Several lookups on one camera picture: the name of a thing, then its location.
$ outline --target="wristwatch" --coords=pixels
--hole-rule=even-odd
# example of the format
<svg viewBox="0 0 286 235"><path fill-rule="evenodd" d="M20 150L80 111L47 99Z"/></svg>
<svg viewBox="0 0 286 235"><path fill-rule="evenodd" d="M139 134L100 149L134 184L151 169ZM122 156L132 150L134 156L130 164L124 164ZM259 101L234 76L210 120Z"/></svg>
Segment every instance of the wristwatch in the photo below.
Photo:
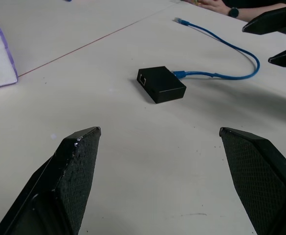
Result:
<svg viewBox="0 0 286 235"><path fill-rule="evenodd" d="M237 16L239 16L239 10L236 7L232 7L231 10L229 11L228 16L236 18Z"/></svg>

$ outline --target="cable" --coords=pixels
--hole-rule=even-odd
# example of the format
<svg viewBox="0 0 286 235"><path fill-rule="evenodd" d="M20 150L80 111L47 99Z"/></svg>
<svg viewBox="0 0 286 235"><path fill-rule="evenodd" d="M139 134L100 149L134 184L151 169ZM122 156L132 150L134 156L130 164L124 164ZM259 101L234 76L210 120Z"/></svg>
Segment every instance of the cable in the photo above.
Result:
<svg viewBox="0 0 286 235"><path fill-rule="evenodd" d="M250 55L251 57L253 57L255 59L255 61L257 63L257 68L255 69L255 71L253 73L251 73L250 75L246 75L246 76L228 76L228 75L223 75L223 74L219 74L219 73L209 73L209 72L201 72L201 71L174 71L173 74L178 79L184 78L184 77L186 77L188 75L206 75L206 76L209 76L209 77L219 77L219 78L223 78L223 79L227 79L227 80L243 80L243 79L251 78L251 77L255 76L258 73L258 71L260 69L260 61L251 52L249 52L247 50L244 50L244 49L241 49L241 48L239 48L239 47L237 47L235 45L232 45L232 44L228 43L227 41L223 40L222 38L218 37L213 32L209 31L208 29L205 29L205 28L200 27L198 25L192 24L192 23L190 23L188 21L182 20L181 18L175 18L174 21L179 23L179 24L185 25L185 26L198 28L198 29L200 29L200 30L210 34L211 36L213 36L214 38L216 38L220 42L226 44L227 46L229 46L229 47L231 47L231 48L233 48L235 50L241 51L241 52L243 52L243 53L245 53L247 55Z"/></svg>

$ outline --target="person's hand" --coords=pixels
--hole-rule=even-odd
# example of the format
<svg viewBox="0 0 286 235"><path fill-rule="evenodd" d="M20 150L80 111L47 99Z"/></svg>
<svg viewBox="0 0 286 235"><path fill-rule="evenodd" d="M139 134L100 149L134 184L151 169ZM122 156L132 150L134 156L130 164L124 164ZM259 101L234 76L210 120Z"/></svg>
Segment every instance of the person's hand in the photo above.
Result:
<svg viewBox="0 0 286 235"><path fill-rule="evenodd" d="M231 10L222 0L198 0L198 6L224 15L228 15Z"/></svg>

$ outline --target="black robotic claw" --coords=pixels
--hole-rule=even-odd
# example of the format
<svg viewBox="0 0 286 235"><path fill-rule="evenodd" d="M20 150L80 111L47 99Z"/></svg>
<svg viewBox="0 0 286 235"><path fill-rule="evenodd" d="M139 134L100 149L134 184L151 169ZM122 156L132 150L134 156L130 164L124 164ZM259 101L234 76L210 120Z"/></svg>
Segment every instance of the black robotic claw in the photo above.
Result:
<svg viewBox="0 0 286 235"><path fill-rule="evenodd" d="M251 133L221 128L234 187L258 235L286 235L286 159Z"/></svg>
<svg viewBox="0 0 286 235"><path fill-rule="evenodd" d="M242 31L258 35L275 31L286 32L286 7L263 13L250 21ZM269 62L286 67L286 51L269 58Z"/></svg>
<svg viewBox="0 0 286 235"><path fill-rule="evenodd" d="M0 235L78 235L92 185L99 127L65 138L30 178Z"/></svg>

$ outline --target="white table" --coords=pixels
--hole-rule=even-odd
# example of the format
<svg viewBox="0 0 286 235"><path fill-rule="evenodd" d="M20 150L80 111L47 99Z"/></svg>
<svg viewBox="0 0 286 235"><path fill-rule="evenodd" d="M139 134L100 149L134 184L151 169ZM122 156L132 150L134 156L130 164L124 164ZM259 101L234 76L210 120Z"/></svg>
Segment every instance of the white table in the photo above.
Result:
<svg viewBox="0 0 286 235"><path fill-rule="evenodd" d="M139 68L252 70L240 53L174 17L255 53L261 71L244 81L184 79L183 99L153 104L135 80ZM0 220L64 137L100 126L81 235L255 233L218 132L222 126L252 132L286 156L286 69L267 63L286 49L286 37L243 34L243 25L177 4L1 88Z"/></svg>
<svg viewBox="0 0 286 235"><path fill-rule="evenodd" d="M0 0L19 75L175 4L170 0Z"/></svg>

